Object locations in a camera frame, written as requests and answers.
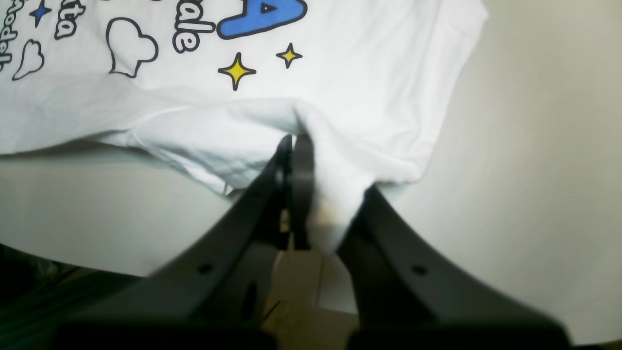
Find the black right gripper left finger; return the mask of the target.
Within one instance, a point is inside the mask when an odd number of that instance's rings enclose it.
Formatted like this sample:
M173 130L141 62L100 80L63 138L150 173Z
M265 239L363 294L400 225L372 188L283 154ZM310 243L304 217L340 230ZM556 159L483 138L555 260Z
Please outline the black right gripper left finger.
M261 328L280 249L293 138L202 238L58 327L56 350L276 350Z

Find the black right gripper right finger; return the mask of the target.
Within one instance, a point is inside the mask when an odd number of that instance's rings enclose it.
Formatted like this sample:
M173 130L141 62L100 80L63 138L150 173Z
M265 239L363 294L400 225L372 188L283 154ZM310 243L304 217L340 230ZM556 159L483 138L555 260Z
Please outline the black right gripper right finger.
M569 350L563 326L477 280L429 245L377 186L337 252L360 327L348 350Z

